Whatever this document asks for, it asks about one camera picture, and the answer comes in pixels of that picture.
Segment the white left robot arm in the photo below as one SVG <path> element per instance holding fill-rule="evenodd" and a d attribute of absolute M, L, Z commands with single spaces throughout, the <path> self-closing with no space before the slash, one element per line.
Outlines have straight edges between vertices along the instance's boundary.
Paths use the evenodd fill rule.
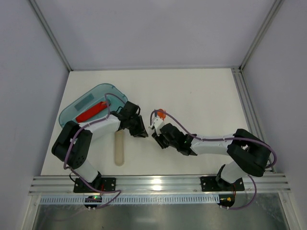
<path fill-rule="evenodd" d="M 140 111 L 138 105 L 127 101 L 118 112 L 108 111 L 100 119 L 85 123 L 66 123 L 51 152 L 64 163 L 64 169 L 70 169 L 79 176 L 79 188 L 86 186 L 90 191 L 100 192 L 103 186 L 101 173 L 87 159 L 92 141 L 124 129 L 135 138 L 148 137 Z"/>

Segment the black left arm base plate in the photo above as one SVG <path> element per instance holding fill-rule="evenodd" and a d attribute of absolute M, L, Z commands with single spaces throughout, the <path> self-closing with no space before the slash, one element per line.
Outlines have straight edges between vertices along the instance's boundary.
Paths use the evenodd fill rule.
<path fill-rule="evenodd" d="M 100 192 L 114 192 L 116 190 L 115 177 L 102 177 L 102 175 L 98 173 L 98 176 L 93 180 L 93 182 L 88 182 L 88 184 L 95 189 L 92 190 L 79 177 L 73 179 L 71 174 L 69 175 L 69 178 L 74 182 L 74 193 L 93 193 L 95 190 L 99 190 Z"/>

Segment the orange plastic spoon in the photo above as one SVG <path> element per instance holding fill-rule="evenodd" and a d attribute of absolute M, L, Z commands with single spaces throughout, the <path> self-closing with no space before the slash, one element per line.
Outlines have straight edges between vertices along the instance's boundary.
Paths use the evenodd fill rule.
<path fill-rule="evenodd" d="M 160 119 L 162 119 L 164 121 L 165 118 L 166 118 L 165 110 L 163 110 L 163 109 L 156 110 L 155 111 L 155 116 L 159 117 Z"/>

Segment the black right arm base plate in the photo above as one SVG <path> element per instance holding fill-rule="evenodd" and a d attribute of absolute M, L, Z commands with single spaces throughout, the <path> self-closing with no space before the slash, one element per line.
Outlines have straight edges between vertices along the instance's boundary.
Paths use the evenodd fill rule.
<path fill-rule="evenodd" d="M 234 192 L 245 190 L 242 178 L 239 178 L 233 184 L 228 184 L 217 182 L 216 176 L 202 176 L 200 177 L 200 185 L 203 192 Z"/>

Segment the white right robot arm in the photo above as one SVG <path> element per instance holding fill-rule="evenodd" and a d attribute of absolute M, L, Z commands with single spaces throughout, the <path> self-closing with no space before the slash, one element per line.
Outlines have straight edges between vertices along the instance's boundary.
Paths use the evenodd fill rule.
<path fill-rule="evenodd" d="M 215 178 L 222 191 L 232 189 L 235 182 L 245 175 L 262 177 L 271 154 L 264 142 L 244 129 L 237 129 L 225 138 L 212 139 L 184 134 L 171 123 L 152 124 L 150 129 L 162 149 L 173 147 L 184 156 L 228 155 L 232 161 L 223 164 Z"/>

